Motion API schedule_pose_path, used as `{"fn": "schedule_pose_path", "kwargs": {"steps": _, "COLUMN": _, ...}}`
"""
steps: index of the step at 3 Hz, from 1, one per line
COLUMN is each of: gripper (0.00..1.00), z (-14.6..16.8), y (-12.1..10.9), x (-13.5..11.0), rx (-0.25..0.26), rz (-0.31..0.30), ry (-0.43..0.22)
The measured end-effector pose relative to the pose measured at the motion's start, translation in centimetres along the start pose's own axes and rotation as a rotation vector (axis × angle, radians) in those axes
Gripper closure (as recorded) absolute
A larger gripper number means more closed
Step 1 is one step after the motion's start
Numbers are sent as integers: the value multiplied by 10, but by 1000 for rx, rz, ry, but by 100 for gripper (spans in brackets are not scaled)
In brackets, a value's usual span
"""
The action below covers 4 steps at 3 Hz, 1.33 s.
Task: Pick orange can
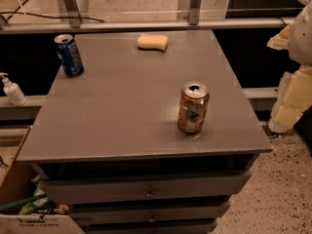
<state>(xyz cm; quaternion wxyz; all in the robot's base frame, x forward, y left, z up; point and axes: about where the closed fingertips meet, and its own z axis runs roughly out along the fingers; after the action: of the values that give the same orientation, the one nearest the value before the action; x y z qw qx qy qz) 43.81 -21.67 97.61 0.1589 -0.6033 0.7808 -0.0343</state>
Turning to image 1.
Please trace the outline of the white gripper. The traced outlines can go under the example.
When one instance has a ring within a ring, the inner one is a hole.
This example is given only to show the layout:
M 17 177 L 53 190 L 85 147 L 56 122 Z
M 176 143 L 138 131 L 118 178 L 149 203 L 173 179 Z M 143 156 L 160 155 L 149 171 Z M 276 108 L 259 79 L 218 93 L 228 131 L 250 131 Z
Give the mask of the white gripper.
M 312 0 L 293 21 L 271 37 L 267 46 L 289 49 L 290 59 L 302 65 L 295 73 L 285 72 L 280 80 L 268 127 L 272 132 L 292 129 L 312 106 Z

